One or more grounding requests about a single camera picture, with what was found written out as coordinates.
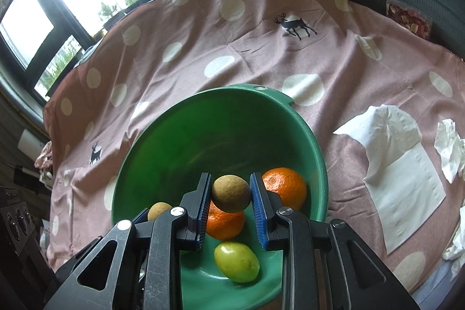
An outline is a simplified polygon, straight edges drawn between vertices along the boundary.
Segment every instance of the yellow-green oval fruit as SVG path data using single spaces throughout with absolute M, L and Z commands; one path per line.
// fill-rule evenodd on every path
M 212 186 L 212 201 L 226 213 L 238 213 L 250 204 L 251 191 L 248 183 L 235 175 L 224 175 Z
M 165 210 L 170 210 L 171 208 L 172 206 L 167 203 L 156 203 L 152 205 L 152 208 L 150 208 L 150 210 L 148 211 L 147 219 L 149 221 L 153 221 Z
M 259 259 L 243 243 L 222 242 L 215 248 L 213 256 L 222 274 L 236 283 L 249 283 L 260 272 Z

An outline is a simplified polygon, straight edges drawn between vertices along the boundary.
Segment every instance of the orange fruit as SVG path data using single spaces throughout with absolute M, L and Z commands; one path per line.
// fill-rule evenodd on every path
M 267 191 L 281 196 L 284 206 L 299 210 L 307 197 L 305 180 L 293 169 L 279 167 L 262 175 Z
M 206 233 L 218 240 L 225 241 L 238 236 L 244 227 L 246 217 L 244 212 L 226 213 L 210 202 Z

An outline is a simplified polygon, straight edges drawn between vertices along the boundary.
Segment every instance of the deer antlers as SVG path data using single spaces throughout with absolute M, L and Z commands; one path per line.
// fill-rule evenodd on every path
M 285 19 L 285 17 L 286 17 L 286 14 L 282 14 L 282 15 L 276 16 L 276 17 L 273 19 L 273 21 L 274 21 L 276 24 L 281 24 L 281 21 L 278 21 L 278 18 L 279 18 L 279 17 L 281 18 L 281 21 L 283 21 L 283 19 Z

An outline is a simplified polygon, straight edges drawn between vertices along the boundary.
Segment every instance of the bowl handle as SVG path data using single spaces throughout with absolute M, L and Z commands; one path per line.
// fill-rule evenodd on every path
M 270 87 L 252 85 L 250 83 L 240 83 L 237 85 L 230 85 L 228 87 L 237 89 L 249 89 L 257 92 L 262 92 L 263 94 L 268 95 L 269 97 L 272 97 L 274 100 L 277 100 L 278 102 L 283 103 L 285 105 L 292 106 L 294 104 L 294 100 L 291 97 L 287 96 L 286 94 L 283 94 L 281 91 L 278 91 L 277 89 L 272 89 Z

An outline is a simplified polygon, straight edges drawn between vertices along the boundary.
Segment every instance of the pink blanket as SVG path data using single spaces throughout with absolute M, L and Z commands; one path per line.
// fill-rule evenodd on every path
M 464 198 L 461 179 L 446 182 L 433 143 L 445 118 L 465 136 L 465 66 L 348 0 L 155 0 L 118 23 L 44 109 L 56 172 L 52 267 L 110 229 L 115 180 L 141 132 L 186 97 L 233 83 L 293 92 L 325 155 L 329 216 L 345 219 L 408 290 L 418 287 L 441 259 Z M 362 182 L 365 150 L 332 134 L 381 104 L 414 117 L 446 191 L 433 215 L 389 255 Z

